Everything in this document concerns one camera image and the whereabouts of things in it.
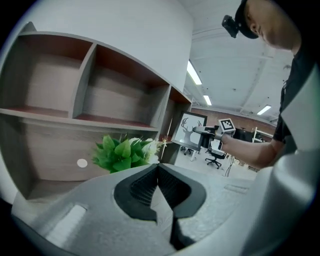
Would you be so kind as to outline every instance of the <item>cable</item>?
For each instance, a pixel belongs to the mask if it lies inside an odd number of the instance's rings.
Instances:
[[[231,166],[234,164],[234,161],[235,161],[234,157],[231,156],[231,162],[230,162],[230,165],[228,166],[228,168],[225,171],[224,177],[229,177]]]

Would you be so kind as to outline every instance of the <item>black cap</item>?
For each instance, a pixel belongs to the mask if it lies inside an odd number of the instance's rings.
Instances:
[[[247,25],[245,17],[245,7],[247,0],[242,0],[238,10],[235,13],[235,23],[237,24],[239,31],[247,38],[256,39],[258,36],[253,33]]]

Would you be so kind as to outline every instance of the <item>white wall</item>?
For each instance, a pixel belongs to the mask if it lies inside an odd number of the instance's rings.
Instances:
[[[76,34],[118,48],[184,88],[193,20],[177,0],[39,0],[1,50],[0,67],[29,21],[38,31]],[[0,196],[12,203],[16,192],[0,157]]]

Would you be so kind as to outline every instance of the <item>white ceiling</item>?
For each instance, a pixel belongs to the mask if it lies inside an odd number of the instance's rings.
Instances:
[[[222,27],[225,15],[235,16],[241,0],[179,0],[193,17],[190,60],[202,85],[187,74],[184,92],[195,105],[207,108],[203,95],[209,95],[212,110],[228,111],[255,119],[278,118],[281,88],[288,79],[293,55],[274,49],[262,40],[241,33],[232,38]],[[265,105],[271,109],[256,115]]]

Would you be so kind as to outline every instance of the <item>man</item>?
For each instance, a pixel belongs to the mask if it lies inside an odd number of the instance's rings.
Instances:
[[[311,36],[313,34],[308,29],[312,26],[317,28],[319,22],[313,24],[316,16],[312,15],[312,6],[305,2],[304,6],[301,5],[301,1],[286,4],[284,1],[242,0],[235,14],[235,22],[244,36],[260,38],[271,47],[291,51],[294,56],[290,76],[281,91],[280,113],[304,85],[315,64],[313,50],[318,35]],[[258,169],[270,166],[280,156],[296,150],[291,133],[280,115],[271,142],[249,143],[226,134],[221,141],[222,150]]]

